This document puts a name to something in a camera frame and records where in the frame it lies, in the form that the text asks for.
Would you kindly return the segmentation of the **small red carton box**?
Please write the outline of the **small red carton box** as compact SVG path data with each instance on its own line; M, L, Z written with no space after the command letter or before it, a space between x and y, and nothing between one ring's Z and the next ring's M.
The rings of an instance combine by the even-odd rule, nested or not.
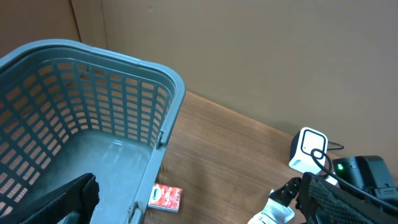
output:
M177 213L180 208L182 192L183 190L178 187L154 184L148 207Z

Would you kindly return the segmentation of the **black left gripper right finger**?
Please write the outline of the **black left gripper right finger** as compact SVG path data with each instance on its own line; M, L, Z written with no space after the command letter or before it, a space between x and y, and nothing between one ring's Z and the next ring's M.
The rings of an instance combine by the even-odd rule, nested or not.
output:
M307 223L397 223L397 217L310 172L301 178L296 209Z

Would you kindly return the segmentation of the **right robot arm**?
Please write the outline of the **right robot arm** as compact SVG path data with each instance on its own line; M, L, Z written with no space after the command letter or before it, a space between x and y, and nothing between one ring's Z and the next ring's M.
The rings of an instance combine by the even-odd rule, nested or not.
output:
M390 212L397 212L397 186L384 160L379 156L356 156L331 160L307 156L294 160L291 168L303 177L291 179L287 186L271 194L271 198L286 206L296 196L303 203L314 198L316 189L323 196L332 195L346 202L367 200Z

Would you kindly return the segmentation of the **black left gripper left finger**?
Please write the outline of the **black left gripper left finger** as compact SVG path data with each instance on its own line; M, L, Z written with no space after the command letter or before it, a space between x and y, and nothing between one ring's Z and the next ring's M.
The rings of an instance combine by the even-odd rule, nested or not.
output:
M100 202L99 183L85 173L69 183L14 209L1 223L89 223Z

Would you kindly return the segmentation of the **black red snack packet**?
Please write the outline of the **black red snack packet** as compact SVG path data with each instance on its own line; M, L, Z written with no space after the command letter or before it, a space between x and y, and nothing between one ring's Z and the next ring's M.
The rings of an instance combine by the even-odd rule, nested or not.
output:
M294 216L295 212L289 205L284 206L269 198L265 207L255 214L248 224L286 224L292 221Z

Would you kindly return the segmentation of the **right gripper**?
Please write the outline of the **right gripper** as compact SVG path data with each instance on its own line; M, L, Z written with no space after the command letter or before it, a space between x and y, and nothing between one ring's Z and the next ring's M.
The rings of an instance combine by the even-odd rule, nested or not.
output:
M297 196L300 184L301 178L294 177L281 188L273 191L273 193L270 194L269 198L285 207L288 207L291 201Z

